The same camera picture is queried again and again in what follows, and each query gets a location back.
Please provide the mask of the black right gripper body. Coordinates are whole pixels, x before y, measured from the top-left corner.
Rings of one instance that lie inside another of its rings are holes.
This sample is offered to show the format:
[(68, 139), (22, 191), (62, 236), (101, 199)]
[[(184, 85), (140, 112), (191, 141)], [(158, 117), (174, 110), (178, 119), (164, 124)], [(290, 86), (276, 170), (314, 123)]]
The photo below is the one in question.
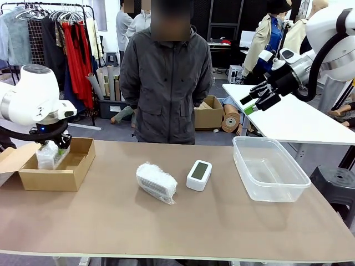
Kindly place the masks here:
[(299, 89), (299, 82), (289, 65), (283, 65), (276, 70), (270, 70), (264, 74), (272, 91), (281, 96), (286, 96)]

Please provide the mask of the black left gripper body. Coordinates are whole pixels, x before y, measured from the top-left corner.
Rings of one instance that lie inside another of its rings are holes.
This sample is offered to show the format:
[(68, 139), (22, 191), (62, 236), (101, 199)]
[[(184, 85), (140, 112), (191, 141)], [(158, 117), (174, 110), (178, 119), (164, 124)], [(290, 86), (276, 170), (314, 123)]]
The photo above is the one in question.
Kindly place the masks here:
[(67, 122), (56, 122), (54, 124), (36, 123), (29, 131), (30, 140), (44, 145), (46, 141), (53, 141), (57, 145), (57, 137), (59, 135), (70, 135), (65, 133), (68, 128)]

